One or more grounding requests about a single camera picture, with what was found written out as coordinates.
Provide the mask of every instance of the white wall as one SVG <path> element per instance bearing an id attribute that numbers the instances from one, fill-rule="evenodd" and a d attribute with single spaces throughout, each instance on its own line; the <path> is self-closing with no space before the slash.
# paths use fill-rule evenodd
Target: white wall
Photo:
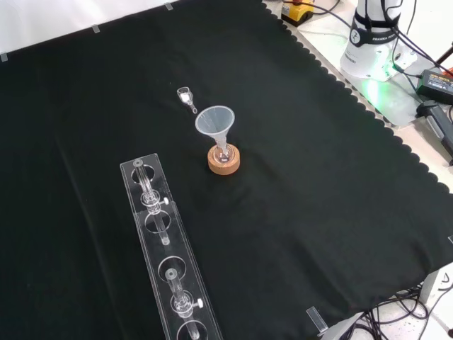
<path id="1" fill-rule="evenodd" d="M 0 53 L 174 0 L 0 0 Z"/>

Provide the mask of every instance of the wooden base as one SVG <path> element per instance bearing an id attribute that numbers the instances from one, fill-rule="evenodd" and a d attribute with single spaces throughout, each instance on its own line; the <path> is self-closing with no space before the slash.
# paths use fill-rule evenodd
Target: wooden base
<path id="1" fill-rule="evenodd" d="M 231 175 L 234 173 L 241 164 L 241 155 L 239 154 L 239 150 L 234 145 L 228 144 L 234 153 L 234 157 L 231 161 L 226 163 L 219 163 L 214 158 L 214 150 L 217 147 L 216 145 L 211 148 L 211 150 L 207 153 L 207 163 L 210 166 L 212 172 L 217 175 Z"/>

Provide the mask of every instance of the power adapter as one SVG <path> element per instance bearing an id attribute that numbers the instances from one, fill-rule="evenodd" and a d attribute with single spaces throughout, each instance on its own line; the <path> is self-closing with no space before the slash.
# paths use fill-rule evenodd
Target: power adapter
<path id="1" fill-rule="evenodd" d="M 426 69 L 420 75 L 417 94 L 443 104 L 453 105 L 453 79 Z"/>

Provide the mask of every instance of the green led light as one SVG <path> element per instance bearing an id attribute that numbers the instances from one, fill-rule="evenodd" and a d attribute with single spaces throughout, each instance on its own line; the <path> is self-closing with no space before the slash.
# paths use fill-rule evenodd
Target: green led light
<path id="1" fill-rule="evenodd" d="M 369 79 L 365 83 L 365 97 L 369 100 L 374 107 L 379 105 L 379 82 L 377 80 Z"/>

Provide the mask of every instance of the funnel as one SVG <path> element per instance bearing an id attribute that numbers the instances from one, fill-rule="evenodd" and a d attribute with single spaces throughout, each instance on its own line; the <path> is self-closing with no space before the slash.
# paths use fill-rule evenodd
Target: funnel
<path id="1" fill-rule="evenodd" d="M 197 130 L 203 135 L 214 138 L 217 143 L 216 156 L 219 162 L 227 162 L 233 156 L 233 150 L 226 144 L 227 133 L 233 123 L 233 110 L 226 106 L 211 106 L 203 110 L 195 120 Z"/>
<path id="2" fill-rule="evenodd" d="M 195 127 L 216 142 L 207 154 L 210 169 L 219 175 L 229 175 L 239 168 L 239 150 L 227 144 L 227 133 L 234 123 L 234 112 L 226 106 L 211 106 L 195 119 Z"/>

